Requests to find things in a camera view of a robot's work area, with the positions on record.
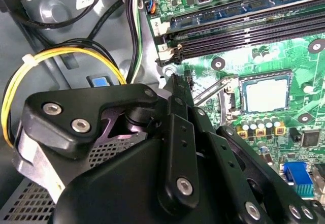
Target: metal mesh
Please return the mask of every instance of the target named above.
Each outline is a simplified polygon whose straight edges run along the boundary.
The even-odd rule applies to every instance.
[[[90,167],[96,167],[118,153],[141,142],[146,134],[136,134],[130,139],[120,139],[95,147],[89,154]],[[3,224],[47,223],[55,208],[47,190],[25,178],[0,210]]]

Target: capacitor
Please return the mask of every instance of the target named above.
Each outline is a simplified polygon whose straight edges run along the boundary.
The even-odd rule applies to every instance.
[[[248,122],[249,128],[255,130],[257,128],[255,122],[253,120]]]
[[[261,63],[263,61],[263,58],[258,49],[252,49],[252,57],[255,63]]]
[[[263,118],[263,122],[264,122],[264,125],[265,125],[265,127],[267,129],[270,129],[271,127],[273,127],[273,123],[272,123],[272,121],[269,118],[264,117]]]
[[[263,57],[264,61],[271,61],[272,60],[272,55],[270,54],[270,51],[268,49],[264,50],[262,52],[262,57]]]
[[[257,146],[258,146],[258,148],[259,148],[259,150],[264,154],[264,153],[266,153],[266,152],[268,152],[268,147],[267,147],[267,145],[266,145],[266,143],[265,142],[263,142],[263,141],[259,141],[258,143],[257,143]]]
[[[259,129],[264,129],[264,128],[265,128],[264,122],[263,122],[261,119],[257,118],[257,119],[255,120],[255,122],[256,122],[256,125],[257,125],[257,127],[258,127]]]
[[[273,165],[273,160],[272,160],[271,155],[270,154],[265,154],[264,157],[265,157],[266,162],[268,163],[268,165],[272,166]]]
[[[276,116],[272,116],[271,121],[272,121],[274,127],[281,126],[281,123],[280,123],[279,119]]]
[[[242,126],[242,129],[243,130],[245,130],[245,131],[249,130],[249,125],[248,125],[248,122],[247,121],[242,120],[240,122],[240,125]]]
[[[303,83],[301,85],[301,88],[303,89],[304,93],[313,93],[314,87],[310,83]]]

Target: white zip tie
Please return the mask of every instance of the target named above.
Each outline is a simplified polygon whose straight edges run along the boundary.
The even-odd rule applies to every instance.
[[[38,62],[31,54],[27,54],[22,58],[23,62],[31,67],[36,67]]]

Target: black plastic bracket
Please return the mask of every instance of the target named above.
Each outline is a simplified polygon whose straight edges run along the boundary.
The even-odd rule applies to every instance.
[[[100,136],[103,111],[121,113],[121,108],[152,107],[157,101],[157,94],[143,84],[41,92],[27,98],[21,121],[31,139],[63,156],[82,158]],[[46,103],[60,105],[62,112],[55,116],[46,114],[43,110]],[[90,124],[88,132],[73,130],[72,121],[79,118]]]

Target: bolt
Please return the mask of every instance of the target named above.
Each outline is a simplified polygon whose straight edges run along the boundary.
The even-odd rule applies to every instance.
[[[295,206],[289,205],[289,210],[290,210],[291,214],[294,215],[295,218],[301,219],[301,215]]]
[[[301,208],[302,208],[304,214],[305,214],[309,219],[314,219],[312,213],[310,212],[310,210],[307,209],[306,206],[303,206],[303,207],[301,207]]]
[[[185,178],[180,177],[177,179],[177,188],[185,196],[190,196],[193,193],[192,184]]]
[[[313,46],[313,50],[319,50],[321,48],[321,45],[320,44],[315,44]]]
[[[229,128],[226,128],[225,131],[227,132],[227,134],[229,134],[230,136],[234,135],[234,132],[229,129]]]
[[[43,111],[51,116],[56,116],[62,112],[61,106],[55,103],[47,103],[43,106]]]
[[[201,116],[204,116],[204,115],[205,115],[205,112],[204,112],[202,109],[198,109],[198,113],[199,113]]]
[[[251,202],[246,202],[245,204],[247,213],[254,219],[259,220],[261,218],[261,214],[259,213],[256,206]]]
[[[180,98],[175,98],[175,101],[176,101],[178,104],[183,105],[183,102],[182,102],[182,100],[181,100]]]
[[[151,90],[149,90],[149,89],[146,89],[144,92],[145,92],[146,95],[148,95],[150,97],[154,96],[153,92]]]
[[[76,119],[71,123],[71,127],[78,133],[86,133],[90,130],[90,124],[84,119]]]

